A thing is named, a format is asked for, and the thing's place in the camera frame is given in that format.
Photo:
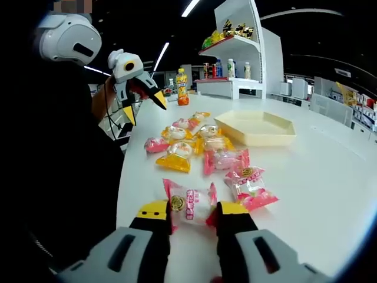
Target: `store shelf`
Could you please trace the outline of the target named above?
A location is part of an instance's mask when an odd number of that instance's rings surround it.
[[[226,37],[223,40],[220,40],[215,44],[207,47],[206,49],[201,50],[199,52],[199,55],[219,58],[225,53],[231,55],[230,52],[232,52],[233,50],[235,52],[240,52],[240,50],[244,47],[252,47],[255,48],[257,52],[260,52],[260,46],[258,43],[252,40],[248,40],[245,37],[235,35],[232,37]]]
[[[259,84],[256,80],[249,80],[246,78],[227,78],[227,77],[220,77],[220,78],[205,78],[203,80],[196,80],[195,83],[223,83],[226,81],[234,81],[237,83],[253,83]]]

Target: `juice bottle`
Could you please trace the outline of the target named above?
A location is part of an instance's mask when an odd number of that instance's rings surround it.
[[[184,73],[184,69],[178,70],[176,78],[178,88],[178,105],[188,105],[189,95],[187,94],[187,76]]]

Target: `pink candy wrapper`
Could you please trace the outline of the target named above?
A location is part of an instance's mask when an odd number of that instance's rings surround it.
[[[181,119],[175,121],[172,126],[179,127],[179,128],[182,128],[182,129],[188,129],[188,130],[192,131],[198,125],[199,125],[198,122],[196,122],[194,120],[188,120],[188,119],[181,118]]]
[[[211,150],[204,152],[204,174],[211,175],[218,170],[246,168],[250,164],[249,150]]]
[[[216,208],[216,187],[211,183],[209,189],[192,189],[180,186],[171,180],[163,179],[171,206],[171,226],[173,232],[183,222],[214,226],[212,212]]]
[[[279,199],[264,187],[259,167],[243,167],[234,169],[226,175],[228,185],[234,198],[248,211],[277,202]]]
[[[169,144],[162,137],[150,137],[144,145],[145,150],[150,153],[164,152],[168,147]]]

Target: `white table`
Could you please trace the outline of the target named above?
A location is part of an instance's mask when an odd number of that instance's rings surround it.
[[[294,122],[297,138],[290,147],[250,148],[252,165],[266,169],[264,182],[280,200],[251,213],[259,229],[269,229],[308,262],[334,276],[364,237],[377,204],[377,150],[344,125],[307,109],[276,100],[225,100],[190,96],[190,105],[170,102],[164,111],[143,102],[128,144],[120,181],[117,226],[129,226],[138,210],[166,199],[162,178],[184,186],[207,188],[214,182],[218,200],[232,200],[224,174],[203,177],[202,157],[191,160],[189,174],[159,168],[143,148],[179,118],[195,111],[213,117],[231,109],[264,110]],[[183,226],[170,237],[165,282],[209,282],[221,275],[217,238],[208,228]]]

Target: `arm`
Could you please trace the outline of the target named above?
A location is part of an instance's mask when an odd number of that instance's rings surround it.
[[[106,98],[107,98],[107,106],[110,107],[115,98],[115,91],[113,84],[111,82],[111,77],[109,77],[104,86],[100,89],[100,91],[92,98],[92,114],[97,119],[98,122],[102,121],[102,119],[106,115],[106,100],[105,100],[105,87],[106,87]]]

